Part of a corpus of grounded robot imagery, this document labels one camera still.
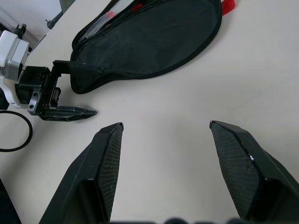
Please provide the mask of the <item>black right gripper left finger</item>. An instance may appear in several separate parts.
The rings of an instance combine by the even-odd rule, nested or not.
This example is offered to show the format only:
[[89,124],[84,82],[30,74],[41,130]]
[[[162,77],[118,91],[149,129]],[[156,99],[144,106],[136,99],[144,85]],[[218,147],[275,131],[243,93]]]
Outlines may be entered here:
[[118,181],[123,124],[97,132],[72,162],[39,224],[105,224]]

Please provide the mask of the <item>black tube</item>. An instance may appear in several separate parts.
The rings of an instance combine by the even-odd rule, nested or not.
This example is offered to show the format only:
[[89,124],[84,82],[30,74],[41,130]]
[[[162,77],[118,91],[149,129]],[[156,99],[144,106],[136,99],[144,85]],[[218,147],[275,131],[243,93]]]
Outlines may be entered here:
[[63,12],[61,11],[58,15],[56,15],[52,20],[45,20],[47,22],[47,27],[52,29],[55,24],[59,21],[59,19],[63,16]]

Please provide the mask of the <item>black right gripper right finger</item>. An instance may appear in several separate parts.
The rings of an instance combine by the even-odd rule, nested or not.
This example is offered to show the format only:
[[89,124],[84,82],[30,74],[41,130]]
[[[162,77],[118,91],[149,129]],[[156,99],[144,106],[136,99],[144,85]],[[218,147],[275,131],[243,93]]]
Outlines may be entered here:
[[248,224],[299,224],[299,182],[246,130],[212,120],[222,176]]

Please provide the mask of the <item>black red paddle case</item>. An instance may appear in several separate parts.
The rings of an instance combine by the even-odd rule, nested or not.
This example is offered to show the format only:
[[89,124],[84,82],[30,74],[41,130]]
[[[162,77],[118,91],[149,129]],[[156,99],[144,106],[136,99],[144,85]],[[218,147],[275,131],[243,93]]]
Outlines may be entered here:
[[187,64],[217,35],[235,0],[133,0],[108,6],[73,39],[76,94],[118,80],[158,77]]

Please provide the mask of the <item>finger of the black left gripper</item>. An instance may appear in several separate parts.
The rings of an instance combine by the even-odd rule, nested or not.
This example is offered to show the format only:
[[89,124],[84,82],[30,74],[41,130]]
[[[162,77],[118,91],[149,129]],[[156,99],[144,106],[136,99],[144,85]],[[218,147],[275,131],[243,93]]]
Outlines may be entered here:
[[103,71],[97,67],[90,66],[86,63],[76,63],[73,61],[53,62],[53,67],[61,74],[83,75],[83,74],[102,74]]
[[97,111],[79,107],[58,106],[57,108],[42,109],[39,117],[45,121],[77,121],[95,116]]

